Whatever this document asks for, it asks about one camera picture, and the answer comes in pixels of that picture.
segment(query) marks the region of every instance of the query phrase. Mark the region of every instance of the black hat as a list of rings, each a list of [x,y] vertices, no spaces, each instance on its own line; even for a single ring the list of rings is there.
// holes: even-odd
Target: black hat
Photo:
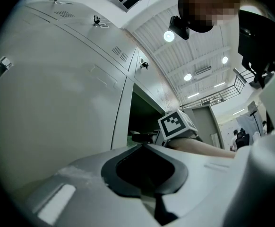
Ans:
[[[180,14],[180,18],[182,19],[182,21],[184,23],[186,23],[186,26],[196,32],[199,33],[205,33],[210,31],[213,26],[212,25],[208,25],[207,21],[199,21],[199,20],[195,20],[193,15],[189,15],[187,14],[188,12],[185,11],[185,16],[183,14],[181,14],[180,12],[180,5],[183,4],[183,0],[178,0],[178,9],[179,9],[179,14]]]

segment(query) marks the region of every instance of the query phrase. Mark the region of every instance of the white panel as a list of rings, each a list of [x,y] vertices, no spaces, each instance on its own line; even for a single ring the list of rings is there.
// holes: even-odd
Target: white panel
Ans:
[[[111,148],[126,76],[48,25],[0,47],[0,176],[8,191]]]

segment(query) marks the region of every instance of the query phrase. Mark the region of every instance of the ceiling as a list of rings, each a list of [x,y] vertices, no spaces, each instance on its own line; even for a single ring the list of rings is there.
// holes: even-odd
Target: ceiling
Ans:
[[[175,15],[178,15],[177,5],[152,15],[145,23],[131,30],[131,33],[148,50],[181,104],[185,104],[227,87],[231,60],[222,64],[222,58],[230,57],[230,23],[214,26],[207,33],[191,30],[189,40],[175,35],[174,41],[166,42],[163,35],[168,30],[171,16]],[[195,78],[195,71],[207,66],[212,67],[211,74]],[[192,75],[192,79],[187,82],[184,76],[188,73]],[[188,96],[198,92],[198,96],[188,99]]]

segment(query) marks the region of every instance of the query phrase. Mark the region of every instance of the ceiling vent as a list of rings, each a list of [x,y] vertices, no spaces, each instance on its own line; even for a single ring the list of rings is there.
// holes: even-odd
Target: ceiling vent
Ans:
[[[207,66],[203,69],[197,70],[195,72],[194,79],[200,79],[200,78],[206,77],[206,76],[210,75],[211,73],[212,73],[211,66]]]

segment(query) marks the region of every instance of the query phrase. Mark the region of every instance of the white wall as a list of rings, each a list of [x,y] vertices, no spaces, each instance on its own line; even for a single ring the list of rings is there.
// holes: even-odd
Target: white wall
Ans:
[[[266,107],[261,101],[257,104],[257,109],[262,121],[266,121]]]
[[[248,83],[243,88],[240,95],[235,96],[225,102],[216,104],[212,106],[212,111],[216,117],[218,123],[229,121],[236,118],[248,111],[249,99],[254,94],[255,89],[253,89]],[[233,115],[233,113],[245,109],[241,113]]]
[[[233,131],[239,131],[241,126],[237,123],[236,119],[218,124],[218,126],[222,134],[224,148],[225,150],[230,150],[230,146],[232,145],[232,138],[234,136]]]

